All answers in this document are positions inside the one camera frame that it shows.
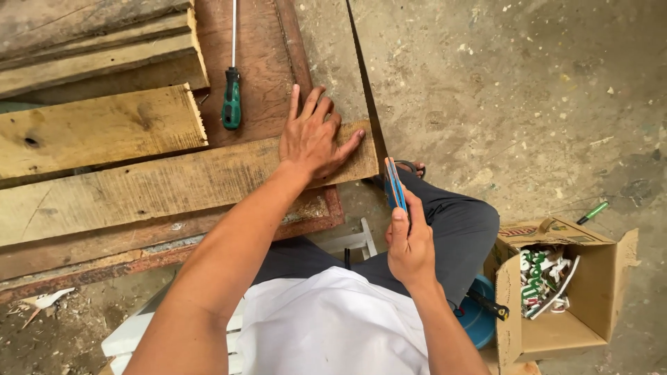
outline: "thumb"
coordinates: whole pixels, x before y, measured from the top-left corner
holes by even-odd
[[[408,248],[408,214],[400,207],[394,208],[392,212],[392,242],[390,249],[405,250]]]
[[[361,144],[362,139],[366,135],[366,131],[362,130],[357,130],[352,134],[350,139],[345,142],[344,145],[340,146],[336,152],[336,159],[340,161],[341,163],[344,162],[345,160],[348,159],[348,157],[354,152],[354,150],[359,147],[359,144]]]

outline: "foot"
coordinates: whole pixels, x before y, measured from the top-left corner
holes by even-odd
[[[421,161],[412,161],[412,164],[415,166],[415,168],[417,168],[417,173],[415,173],[415,175],[417,177],[421,178],[422,175],[424,174],[424,167],[426,167],[426,165],[424,163],[422,163]],[[397,163],[396,167],[404,169],[408,172],[412,172],[410,167],[408,167],[407,165],[405,165],[403,163]]]

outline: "blue bucket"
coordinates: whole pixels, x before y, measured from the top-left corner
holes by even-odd
[[[496,293],[494,292],[493,284],[482,275],[477,275],[472,282],[471,289],[491,301],[495,300]],[[454,314],[466,330],[472,343],[475,344],[475,347],[480,349],[488,344],[496,333],[496,317],[469,297],[464,297],[463,301],[461,301],[460,310],[462,311],[455,311]]]

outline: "black handle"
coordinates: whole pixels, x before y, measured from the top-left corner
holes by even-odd
[[[490,311],[498,319],[505,321],[505,319],[510,317],[510,309],[507,306],[499,305],[494,301],[489,300],[487,297],[479,294],[476,290],[472,288],[468,289],[468,297],[471,300],[477,302],[481,307]]]

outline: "cardboard box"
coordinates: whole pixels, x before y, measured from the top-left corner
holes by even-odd
[[[606,345],[622,306],[628,266],[636,266],[638,230],[616,243],[587,228],[559,218],[500,226],[484,274],[496,285],[496,301],[510,309],[505,321],[496,320],[498,364],[507,375],[514,362],[581,354]],[[544,312],[535,320],[521,316],[520,257],[522,246],[566,244],[565,257],[580,255],[566,288],[570,308]]]

